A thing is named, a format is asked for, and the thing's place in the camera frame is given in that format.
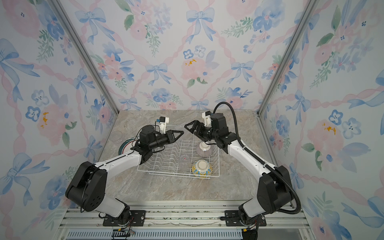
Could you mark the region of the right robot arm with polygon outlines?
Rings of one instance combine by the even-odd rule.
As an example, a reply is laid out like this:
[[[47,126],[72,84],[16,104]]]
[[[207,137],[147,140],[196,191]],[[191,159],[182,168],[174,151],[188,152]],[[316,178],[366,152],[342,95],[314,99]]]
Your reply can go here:
[[[205,143],[238,160],[258,180],[256,196],[239,206],[242,224],[252,225],[262,215],[278,212],[294,199],[288,171],[268,163],[229,130],[223,114],[211,114],[203,123],[194,120],[184,128]]]

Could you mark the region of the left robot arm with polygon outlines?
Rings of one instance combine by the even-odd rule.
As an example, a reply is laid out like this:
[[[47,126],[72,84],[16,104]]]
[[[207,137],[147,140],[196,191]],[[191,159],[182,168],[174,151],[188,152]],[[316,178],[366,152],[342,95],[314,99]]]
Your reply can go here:
[[[142,127],[138,136],[130,142],[133,145],[127,153],[95,164],[82,163],[68,185],[65,197],[81,210],[98,211],[114,224],[126,226],[132,219],[130,206],[106,195],[108,181],[130,168],[142,165],[161,147],[175,143],[183,134],[183,130],[159,132],[154,125]]]

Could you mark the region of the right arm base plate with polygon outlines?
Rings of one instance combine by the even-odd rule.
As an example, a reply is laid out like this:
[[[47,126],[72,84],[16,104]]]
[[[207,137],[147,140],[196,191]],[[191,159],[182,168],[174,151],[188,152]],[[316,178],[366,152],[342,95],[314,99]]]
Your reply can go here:
[[[225,215],[220,217],[221,221],[224,221],[227,227],[266,227],[266,218],[263,215],[257,215],[255,217],[247,217],[246,214],[240,210],[226,210]]]

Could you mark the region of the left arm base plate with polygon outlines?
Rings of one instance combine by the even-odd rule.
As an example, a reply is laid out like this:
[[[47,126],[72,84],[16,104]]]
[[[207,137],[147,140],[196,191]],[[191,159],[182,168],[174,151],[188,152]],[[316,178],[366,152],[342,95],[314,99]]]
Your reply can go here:
[[[119,217],[104,217],[104,227],[143,227],[146,219],[145,210],[129,210],[122,212]]]

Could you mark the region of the plain white plate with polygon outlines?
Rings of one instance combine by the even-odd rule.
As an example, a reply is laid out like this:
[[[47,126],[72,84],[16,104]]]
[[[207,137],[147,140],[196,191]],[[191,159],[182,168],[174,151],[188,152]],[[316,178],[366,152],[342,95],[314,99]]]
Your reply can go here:
[[[127,140],[125,140],[119,147],[118,154],[126,154],[130,153],[132,151],[132,148],[135,146],[136,142],[138,141],[138,137],[131,137]]]

